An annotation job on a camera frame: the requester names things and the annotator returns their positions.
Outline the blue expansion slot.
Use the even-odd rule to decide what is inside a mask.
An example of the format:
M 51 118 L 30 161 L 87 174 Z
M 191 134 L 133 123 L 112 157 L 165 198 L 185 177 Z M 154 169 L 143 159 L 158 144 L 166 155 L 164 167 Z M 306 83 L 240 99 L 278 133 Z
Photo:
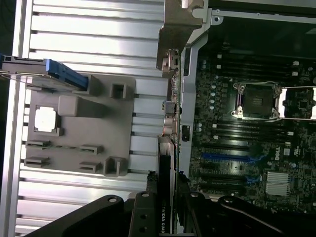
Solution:
M 232 161 L 250 162 L 250 157 L 247 157 L 247 156 L 202 153 L 201 157 L 203 159 L 211 159 L 211 160 L 232 160 Z

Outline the silver chipset heat sink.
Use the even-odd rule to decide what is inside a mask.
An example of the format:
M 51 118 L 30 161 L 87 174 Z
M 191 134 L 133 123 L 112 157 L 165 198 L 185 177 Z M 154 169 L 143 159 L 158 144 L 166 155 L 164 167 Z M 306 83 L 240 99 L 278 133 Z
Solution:
M 266 194 L 288 196 L 290 193 L 290 176 L 287 173 L 267 172 Z

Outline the grey parts rack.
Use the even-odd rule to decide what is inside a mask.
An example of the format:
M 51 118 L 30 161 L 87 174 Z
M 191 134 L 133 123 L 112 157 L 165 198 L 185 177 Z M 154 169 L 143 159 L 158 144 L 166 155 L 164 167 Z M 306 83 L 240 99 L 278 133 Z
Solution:
M 125 176 L 135 89 L 131 77 L 90 75 L 87 91 L 32 91 L 24 165 Z M 57 113 L 52 132 L 34 126 L 40 107 L 53 107 Z

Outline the green motherboard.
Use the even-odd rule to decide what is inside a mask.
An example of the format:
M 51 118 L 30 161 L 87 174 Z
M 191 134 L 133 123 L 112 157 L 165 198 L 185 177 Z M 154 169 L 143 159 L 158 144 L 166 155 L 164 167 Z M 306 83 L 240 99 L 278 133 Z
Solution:
M 234 83 L 267 81 L 282 88 L 316 86 L 316 59 L 247 53 L 227 42 L 199 50 L 190 186 L 212 198 L 231 195 L 274 213 L 316 219 L 316 121 L 231 116 Z M 202 153 L 250 162 L 203 159 Z M 268 171 L 289 174 L 288 196 L 266 194 Z

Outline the black open PC case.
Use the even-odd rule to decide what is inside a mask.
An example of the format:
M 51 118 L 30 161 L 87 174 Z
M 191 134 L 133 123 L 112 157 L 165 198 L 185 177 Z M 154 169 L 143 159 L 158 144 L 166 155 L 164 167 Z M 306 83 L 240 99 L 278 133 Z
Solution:
M 316 0 L 209 0 L 182 53 L 179 219 L 316 237 Z

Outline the CPU socket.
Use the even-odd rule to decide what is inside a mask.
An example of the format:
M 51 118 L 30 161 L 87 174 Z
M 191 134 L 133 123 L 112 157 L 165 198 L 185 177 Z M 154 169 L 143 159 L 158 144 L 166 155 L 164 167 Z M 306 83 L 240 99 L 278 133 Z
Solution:
M 234 83 L 237 91 L 231 116 L 240 120 L 273 122 L 280 119 L 278 110 L 282 87 L 273 81 Z

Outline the silver CPU chip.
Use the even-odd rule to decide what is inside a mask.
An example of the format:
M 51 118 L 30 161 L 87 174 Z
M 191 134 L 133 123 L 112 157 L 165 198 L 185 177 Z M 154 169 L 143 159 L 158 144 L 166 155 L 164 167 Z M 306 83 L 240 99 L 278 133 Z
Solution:
M 40 132 L 52 132 L 56 128 L 57 113 L 53 107 L 40 107 L 35 112 L 35 128 Z

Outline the metal socket cover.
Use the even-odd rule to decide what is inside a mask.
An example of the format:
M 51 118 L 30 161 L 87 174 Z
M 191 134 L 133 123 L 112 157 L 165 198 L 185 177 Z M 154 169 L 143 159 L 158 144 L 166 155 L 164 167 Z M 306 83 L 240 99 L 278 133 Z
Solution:
M 283 87 L 278 112 L 281 119 L 316 121 L 316 86 Z

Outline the hard disk with blue rails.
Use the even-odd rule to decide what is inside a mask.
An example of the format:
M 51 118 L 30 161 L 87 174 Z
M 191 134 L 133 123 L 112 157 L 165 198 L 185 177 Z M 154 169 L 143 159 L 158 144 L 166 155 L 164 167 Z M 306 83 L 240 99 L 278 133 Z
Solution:
M 87 91 L 89 84 L 88 77 L 52 59 L 19 58 L 1 53 L 0 78 L 48 91 Z

